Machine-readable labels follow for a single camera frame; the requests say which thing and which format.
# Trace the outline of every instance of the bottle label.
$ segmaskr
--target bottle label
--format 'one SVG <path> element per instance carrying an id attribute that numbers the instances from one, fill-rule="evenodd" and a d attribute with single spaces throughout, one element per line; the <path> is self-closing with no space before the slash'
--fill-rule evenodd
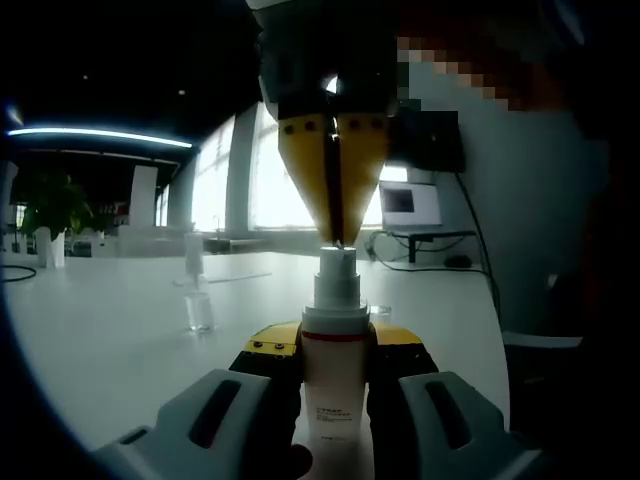
<path id="1" fill-rule="evenodd" d="M 316 407 L 316 420 L 327 423 L 353 422 L 353 414 L 341 408 Z"/>

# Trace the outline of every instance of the black cable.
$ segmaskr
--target black cable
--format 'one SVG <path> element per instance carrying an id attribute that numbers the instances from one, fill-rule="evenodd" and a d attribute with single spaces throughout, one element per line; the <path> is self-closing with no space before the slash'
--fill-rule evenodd
<path id="1" fill-rule="evenodd" d="M 35 269 L 31 268 L 31 267 L 23 267 L 22 265 L 0 265 L 0 267 L 2 268 L 15 268 L 17 270 L 26 270 L 27 272 L 29 272 L 26 275 L 23 275 L 22 277 L 18 277 L 18 278 L 3 278 L 2 279 L 2 283 L 12 283 L 12 282 L 21 282 L 23 280 L 29 280 L 30 278 L 33 278 L 36 276 L 37 272 Z"/>
<path id="2" fill-rule="evenodd" d="M 449 245 L 446 245 L 446 246 L 444 246 L 444 247 L 440 247 L 440 248 L 434 248 L 434 249 L 426 249 L 426 250 L 424 250 L 424 249 L 422 249 L 422 248 L 419 248 L 419 247 L 418 247 L 418 249 L 416 249 L 416 252 L 428 252 L 428 253 L 444 252 L 445 250 L 449 250 L 450 248 L 455 247 L 455 246 L 456 246 L 456 245 L 458 245 L 459 243 L 462 243 L 462 241 L 463 241 L 465 238 L 467 238 L 467 237 L 460 237 L 460 238 L 459 238 L 458 240 L 456 240 L 455 242 L 450 243 Z"/>
<path id="3" fill-rule="evenodd" d="M 391 238 L 395 239 L 395 241 L 398 242 L 400 245 L 402 245 L 404 248 L 406 248 L 407 250 L 409 249 L 409 245 L 406 245 L 406 244 L 404 244 L 404 243 L 402 243 L 400 241 L 401 238 L 407 238 L 407 237 L 399 236 L 399 235 L 396 235 L 396 234 L 394 234 L 392 232 L 387 232 L 387 231 L 373 232 L 371 234 L 372 237 L 373 237 L 374 233 L 377 233 L 378 235 L 386 235 L 388 237 L 391 237 Z M 428 249 L 428 248 L 427 249 L 422 249 L 422 248 L 420 248 L 420 245 L 422 245 L 422 242 L 418 242 L 418 248 L 416 248 L 416 252 L 425 252 L 425 253 L 444 252 L 445 250 L 449 250 L 450 248 L 455 247 L 456 245 L 461 243 L 465 238 L 466 237 L 460 237 L 458 240 L 456 240 L 453 243 L 450 243 L 449 245 L 446 245 L 446 246 L 440 247 L 440 248 L 434 248 L 434 249 Z"/>
<path id="4" fill-rule="evenodd" d="M 484 255 L 485 262 L 487 262 L 487 273 L 491 279 L 491 285 L 493 290 L 493 303 L 496 307 L 496 313 L 498 314 L 498 321 L 500 321 L 500 293 L 498 291 L 498 284 L 496 283 L 495 277 L 493 276 L 493 268 L 491 267 L 491 259 L 489 258 L 489 250 L 487 249 L 487 242 L 484 240 L 484 234 L 482 233 L 482 227 L 480 227 L 480 220 L 478 220 L 478 215 L 476 214 L 476 209 L 473 207 L 473 202 L 471 201 L 471 197 L 469 196 L 469 192 L 467 191 L 467 187 L 464 185 L 462 178 L 459 173 L 454 173 L 456 177 L 456 181 L 460 186 L 460 190 L 462 190 L 462 195 L 464 195 L 464 199 L 469 206 L 469 211 L 471 212 L 471 217 L 473 217 L 473 223 L 476 226 L 476 230 L 478 232 L 478 238 L 480 239 L 480 246 L 482 247 L 482 253 Z"/>
<path id="5" fill-rule="evenodd" d="M 385 267 L 387 267 L 389 270 L 393 270 L 395 272 L 407 272 L 407 273 L 413 273 L 413 272 L 470 272 L 470 273 L 479 273 L 481 275 L 484 275 L 487 280 L 489 280 L 489 283 L 491 284 L 491 291 L 493 293 L 493 301 L 494 301 L 494 305 L 496 306 L 496 315 L 498 317 L 498 322 L 500 321 L 500 310 L 497 307 L 498 305 L 500 305 L 500 289 L 498 288 L 498 284 L 496 283 L 495 279 L 488 273 L 485 272 L 484 270 L 479 270 L 477 268 L 440 268 L 440 267 L 427 267 L 427 268 L 398 268 L 398 267 L 394 267 L 392 265 L 389 265 L 387 262 L 385 262 L 384 260 L 382 260 L 378 254 L 375 251 L 375 245 L 373 245 L 373 243 L 371 244 L 372 247 L 372 253 L 374 255 L 374 257 Z"/>

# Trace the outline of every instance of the window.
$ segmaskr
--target window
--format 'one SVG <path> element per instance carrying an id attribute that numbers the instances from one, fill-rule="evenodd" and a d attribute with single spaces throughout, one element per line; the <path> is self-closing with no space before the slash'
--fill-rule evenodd
<path id="1" fill-rule="evenodd" d="M 167 226 L 167 210 L 169 207 L 169 185 L 164 187 L 162 194 L 156 199 L 156 227 Z"/>
<path id="2" fill-rule="evenodd" d="M 26 205 L 16 205 L 16 228 L 22 228 L 22 221 L 24 220 L 24 211 L 27 209 Z"/>
<path id="3" fill-rule="evenodd" d="M 196 230 L 224 230 L 234 121 L 231 117 L 209 137 L 196 160 L 191 200 L 191 221 Z"/>
<path id="4" fill-rule="evenodd" d="M 407 181 L 403 167 L 384 167 L 380 180 Z M 263 103 L 258 105 L 251 168 L 250 227 L 253 229 L 313 229 L 309 214 L 278 152 L 278 125 Z M 376 188 L 363 226 L 380 227 L 382 207 Z"/>

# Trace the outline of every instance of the desk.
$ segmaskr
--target desk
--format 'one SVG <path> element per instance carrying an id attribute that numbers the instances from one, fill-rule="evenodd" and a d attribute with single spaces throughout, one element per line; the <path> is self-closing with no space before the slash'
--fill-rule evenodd
<path id="1" fill-rule="evenodd" d="M 27 265 L 24 256 L 6 263 Z M 181 258 L 67 258 L 59 270 L 5 285 L 18 341 L 62 419 L 88 449 L 139 425 L 213 368 L 228 367 L 247 339 L 272 323 L 300 319 L 317 257 L 278 253 L 209 256 L 212 278 L 270 276 L 209 286 L 218 328 L 186 331 Z M 364 298 L 392 307 L 392 323 L 420 336 L 440 370 L 473 385 L 509 424 L 509 385 L 500 328 L 484 276 L 403 273 L 358 261 Z M 306 414 L 296 440 L 305 442 Z M 363 436 L 368 419 L 363 421 Z M 368 440 L 363 440 L 370 448 Z"/>

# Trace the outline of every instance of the green plant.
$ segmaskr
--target green plant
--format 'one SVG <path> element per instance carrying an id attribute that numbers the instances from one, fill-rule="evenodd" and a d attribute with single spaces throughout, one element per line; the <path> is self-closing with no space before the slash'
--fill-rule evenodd
<path id="1" fill-rule="evenodd" d="M 26 182 L 27 208 L 22 231 L 33 234 L 39 227 L 49 227 L 51 240 L 70 229 L 80 233 L 93 218 L 82 188 L 62 171 L 39 171 Z"/>

